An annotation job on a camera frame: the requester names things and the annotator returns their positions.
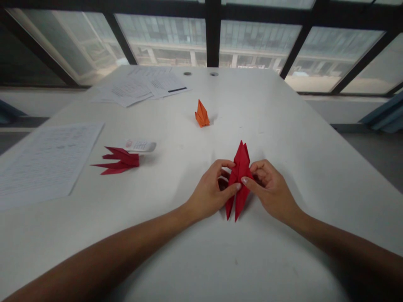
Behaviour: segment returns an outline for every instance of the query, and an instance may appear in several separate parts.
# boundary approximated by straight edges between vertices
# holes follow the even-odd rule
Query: orange origami crane
[[[210,126],[209,117],[207,116],[207,110],[203,106],[202,102],[199,100],[199,104],[197,105],[197,112],[195,112],[196,120],[200,125],[200,128],[204,126]]]

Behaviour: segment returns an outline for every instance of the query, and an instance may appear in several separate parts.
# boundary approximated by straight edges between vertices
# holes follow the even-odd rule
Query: paper sheet
[[[146,84],[157,99],[191,90],[174,73],[159,75]]]
[[[134,66],[124,79],[97,87],[91,102],[129,107],[146,99],[162,99],[191,89],[171,73],[172,67]]]
[[[172,67],[152,67],[152,66],[134,66],[134,69],[128,74],[128,76],[145,76],[148,78],[154,78],[156,76],[170,73]]]
[[[101,89],[102,101],[116,102],[123,107],[152,97],[152,93],[141,78],[131,77],[128,80],[105,85]]]
[[[39,128],[0,168],[0,211],[68,196],[103,123]]]

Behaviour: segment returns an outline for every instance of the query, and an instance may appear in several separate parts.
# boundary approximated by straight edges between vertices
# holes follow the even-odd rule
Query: origami paper
[[[207,116],[207,110],[203,106],[202,102],[200,102],[200,100],[197,105],[197,112],[195,112],[194,114],[196,115],[196,120],[199,123],[200,128],[210,125],[209,117]]]
[[[112,154],[106,154],[102,158],[103,159],[119,159],[116,163],[108,163],[108,164],[96,164],[91,166],[107,168],[101,175],[107,174],[117,174],[125,172],[133,167],[138,167],[139,163],[139,155],[128,153],[126,150],[122,148],[113,148],[113,147],[105,147]]]
[[[239,182],[241,182],[241,178],[247,176],[253,179],[252,173],[249,170],[249,153],[246,144],[242,141],[239,144],[238,151],[235,154],[234,163],[235,167],[231,169],[231,175],[228,180],[228,186]],[[237,221],[239,215],[241,214],[243,207],[245,206],[246,198],[248,197],[249,189],[242,184],[242,188],[236,193],[236,201],[235,201],[235,222]],[[234,203],[234,196],[228,199],[225,204],[225,209],[227,211],[227,220],[230,219],[232,206]]]

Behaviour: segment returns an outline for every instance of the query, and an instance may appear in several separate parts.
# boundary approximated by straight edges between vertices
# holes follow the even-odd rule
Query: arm
[[[106,294],[173,237],[222,208],[241,187],[237,183],[225,188],[228,182],[219,178],[229,176],[222,167],[234,165],[231,161],[217,160],[202,176],[185,204],[95,243],[16,291],[4,302],[88,301]]]
[[[256,181],[244,177],[242,182],[259,197],[270,215],[364,277],[371,285],[380,285],[395,295],[402,295],[402,257],[304,213],[296,204],[284,177],[267,160],[253,163],[250,170]]]

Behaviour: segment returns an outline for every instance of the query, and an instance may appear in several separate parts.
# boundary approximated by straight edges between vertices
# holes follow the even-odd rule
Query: red origami crane
[[[247,176],[253,179],[252,173],[249,170],[249,154],[248,148],[246,144],[242,141],[239,144],[238,151],[235,154],[234,163],[236,164],[235,167],[231,170],[231,175],[228,180],[228,186],[239,182],[241,182],[241,178]],[[245,206],[246,198],[248,197],[249,189],[242,185],[242,188],[236,193],[236,202],[235,202],[235,222],[237,221],[239,215],[241,214],[243,207]],[[228,199],[225,209],[227,211],[227,220],[230,219],[232,205],[234,203],[234,196]]]
[[[122,173],[125,172],[126,170],[129,170],[133,167],[138,167],[140,165],[138,154],[128,153],[126,150],[123,150],[122,148],[113,148],[113,147],[105,147],[105,148],[111,151],[113,154],[104,155],[102,157],[103,159],[119,159],[120,161],[110,164],[91,165],[96,167],[107,168],[104,172],[101,173],[101,175]]]

